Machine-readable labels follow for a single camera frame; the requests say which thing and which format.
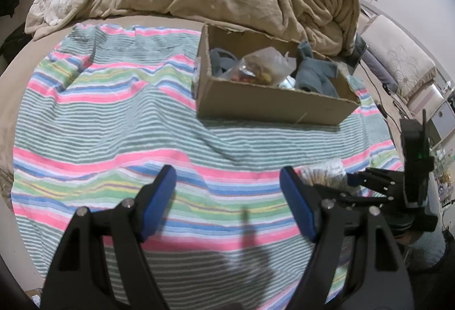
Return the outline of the striped colourful towel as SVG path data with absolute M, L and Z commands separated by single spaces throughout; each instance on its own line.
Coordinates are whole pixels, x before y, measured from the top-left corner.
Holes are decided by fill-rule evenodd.
M 278 183 L 282 167 L 402 163 L 373 99 L 339 126 L 199 121 L 199 30 L 74 26 L 34 69 L 13 148 L 12 207 L 46 275 L 76 208 L 115 207 L 169 164 L 177 186 L 143 246 L 172 309 L 283 309 L 312 253 Z

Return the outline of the grey knitted glove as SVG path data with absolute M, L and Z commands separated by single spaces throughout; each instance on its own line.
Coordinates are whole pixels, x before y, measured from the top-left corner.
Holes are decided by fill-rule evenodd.
M 314 58 L 312 47 L 307 40 L 301 41 L 297 50 L 301 62 L 295 75 L 295 89 L 339 98 L 331 79 L 338 77 L 337 66 L 327 60 Z

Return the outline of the beige floral pillow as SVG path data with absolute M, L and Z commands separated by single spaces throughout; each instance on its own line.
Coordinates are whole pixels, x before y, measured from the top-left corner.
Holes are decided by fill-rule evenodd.
M 405 101 L 436 77 L 437 66 L 433 59 L 384 15 L 375 17 L 361 37 L 397 82 L 396 92 Z

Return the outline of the white sock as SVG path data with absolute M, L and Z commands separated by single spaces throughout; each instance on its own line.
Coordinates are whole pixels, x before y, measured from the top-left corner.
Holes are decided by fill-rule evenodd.
M 280 88 L 293 90 L 295 88 L 295 79 L 291 76 L 288 76 L 278 86 Z

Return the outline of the clear plastic snack bag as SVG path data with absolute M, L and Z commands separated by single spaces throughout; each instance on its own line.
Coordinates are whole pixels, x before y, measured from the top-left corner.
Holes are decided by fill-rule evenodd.
M 281 54 L 274 47 L 266 47 L 249 53 L 231 68 L 221 74 L 220 78 L 246 84 L 277 87 L 297 67 L 296 58 L 289 52 Z

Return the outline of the cotton swab pack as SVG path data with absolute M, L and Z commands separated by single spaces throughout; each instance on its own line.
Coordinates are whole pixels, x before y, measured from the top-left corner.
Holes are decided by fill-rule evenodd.
M 298 175 L 307 185 L 322 185 L 339 191 L 349 189 L 347 172 L 339 158 L 306 165 Z

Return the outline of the dark grey sock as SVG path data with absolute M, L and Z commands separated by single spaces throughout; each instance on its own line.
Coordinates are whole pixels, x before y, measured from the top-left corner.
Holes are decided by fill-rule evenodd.
M 213 48 L 209 51 L 212 75 L 219 77 L 238 62 L 238 58 L 230 51 Z

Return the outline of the white storage shelf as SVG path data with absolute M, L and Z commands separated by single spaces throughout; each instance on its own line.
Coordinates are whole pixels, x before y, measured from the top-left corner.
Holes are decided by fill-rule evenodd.
M 430 147 L 440 146 L 454 132 L 454 89 L 440 92 L 435 83 L 422 86 L 408 102 L 410 113 L 423 122 L 423 112 L 430 138 Z

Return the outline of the open cardboard box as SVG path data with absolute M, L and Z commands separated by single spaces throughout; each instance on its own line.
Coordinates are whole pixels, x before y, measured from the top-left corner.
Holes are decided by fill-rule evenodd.
M 200 119 L 278 122 L 289 124 L 341 124 L 360 106 L 360 99 L 343 74 L 332 79 L 339 97 L 235 82 L 214 77 L 210 50 L 224 49 L 238 59 L 267 47 L 297 56 L 297 44 L 251 30 L 231 30 L 205 24 L 201 31 L 195 66 L 198 73 L 194 97 Z

